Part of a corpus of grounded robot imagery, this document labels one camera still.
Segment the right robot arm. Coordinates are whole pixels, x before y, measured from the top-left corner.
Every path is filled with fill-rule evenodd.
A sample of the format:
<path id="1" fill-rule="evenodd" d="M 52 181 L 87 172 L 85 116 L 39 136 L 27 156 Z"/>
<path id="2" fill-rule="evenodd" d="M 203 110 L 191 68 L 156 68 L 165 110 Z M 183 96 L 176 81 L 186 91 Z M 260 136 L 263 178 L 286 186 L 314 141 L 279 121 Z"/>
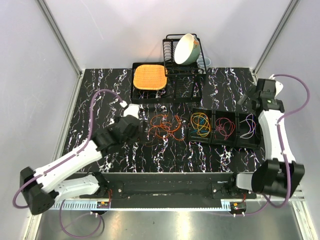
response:
<path id="1" fill-rule="evenodd" d="M 238 101 L 241 105 L 246 98 L 252 100 L 252 109 L 262 131 L 265 161 L 255 172 L 234 175 L 233 182 L 227 185 L 232 198 L 251 191 L 288 200 L 305 174 L 304 165 L 298 164 L 292 154 L 286 134 L 285 118 L 291 112 L 285 112 L 283 102 L 276 98 L 282 89 L 279 81 L 260 78 Z"/>

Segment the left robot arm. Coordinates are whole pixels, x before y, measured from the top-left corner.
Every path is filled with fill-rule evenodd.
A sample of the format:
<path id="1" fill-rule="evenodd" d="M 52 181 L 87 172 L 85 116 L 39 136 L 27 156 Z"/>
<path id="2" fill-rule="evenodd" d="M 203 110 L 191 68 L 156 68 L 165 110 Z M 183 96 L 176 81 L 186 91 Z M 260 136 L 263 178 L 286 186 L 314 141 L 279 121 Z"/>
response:
<path id="1" fill-rule="evenodd" d="M 119 152 L 124 144 L 144 142 L 146 134 L 146 121 L 132 115 L 119 117 L 55 162 L 37 169 L 24 168 L 20 172 L 20 188 L 27 208 L 33 215 L 39 215 L 61 200 L 107 197 L 109 183 L 102 174 L 88 172 L 80 178 L 70 177 L 106 155 Z"/>

